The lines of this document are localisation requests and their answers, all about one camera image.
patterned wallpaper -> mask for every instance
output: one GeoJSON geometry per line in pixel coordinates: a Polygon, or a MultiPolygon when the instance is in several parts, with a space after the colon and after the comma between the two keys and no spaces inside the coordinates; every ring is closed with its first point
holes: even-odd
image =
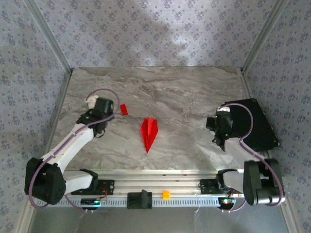
{"type": "Polygon", "coordinates": [[[290,0],[247,73],[280,139],[288,195],[302,228],[311,232],[311,2],[290,0]]]}
{"type": "Polygon", "coordinates": [[[37,0],[72,67],[241,67],[274,0],[37,0]]]}
{"type": "Polygon", "coordinates": [[[0,2],[0,232],[24,199],[25,167],[51,134],[65,71],[22,1],[0,2]]]}

marble surface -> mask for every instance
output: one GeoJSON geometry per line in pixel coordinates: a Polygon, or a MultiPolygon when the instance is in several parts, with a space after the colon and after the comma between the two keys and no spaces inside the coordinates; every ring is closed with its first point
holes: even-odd
{"type": "MultiPolygon", "coordinates": [[[[57,145],[87,110],[86,96],[97,88],[115,90],[129,115],[116,115],[102,138],[94,138],[67,169],[223,169],[239,168],[212,143],[208,115],[224,101],[242,98],[236,69],[215,67],[75,68],[52,145],[57,145]],[[147,154],[140,127],[156,118],[159,132],[147,154]]],[[[97,95],[112,99],[113,94],[97,95]]]]}

small red cube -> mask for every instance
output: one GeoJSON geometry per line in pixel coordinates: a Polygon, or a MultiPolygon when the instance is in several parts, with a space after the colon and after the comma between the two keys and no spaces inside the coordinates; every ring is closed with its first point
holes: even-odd
{"type": "Polygon", "coordinates": [[[121,112],[122,112],[122,115],[128,115],[128,112],[127,112],[127,109],[126,109],[126,105],[125,104],[121,104],[120,105],[120,108],[121,108],[121,112]]]}

yellow object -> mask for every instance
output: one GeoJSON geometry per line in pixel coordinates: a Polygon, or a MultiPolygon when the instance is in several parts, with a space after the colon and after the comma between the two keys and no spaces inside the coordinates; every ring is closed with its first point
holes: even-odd
{"type": "Polygon", "coordinates": [[[171,192],[170,191],[163,191],[163,200],[171,199],[171,192]]]}

marble tabletop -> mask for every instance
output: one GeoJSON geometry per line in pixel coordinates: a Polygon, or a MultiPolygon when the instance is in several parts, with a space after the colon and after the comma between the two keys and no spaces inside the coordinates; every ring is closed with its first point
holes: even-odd
{"type": "MultiPolygon", "coordinates": [[[[86,96],[97,88],[115,90],[128,115],[117,114],[103,137],[86,144],[67,169],[223,169],[240,168],[231,155],[212,143],[205,128],[224,101],[243,98],[234,68],[97,67],[75,68],[52,146],[56,146],[87,110],[86,96]],[[140,128],[157,119],[159,132],[146,153],[140,128]]],[[[116,98],[109,92],[98,96],[116,98]]]]}

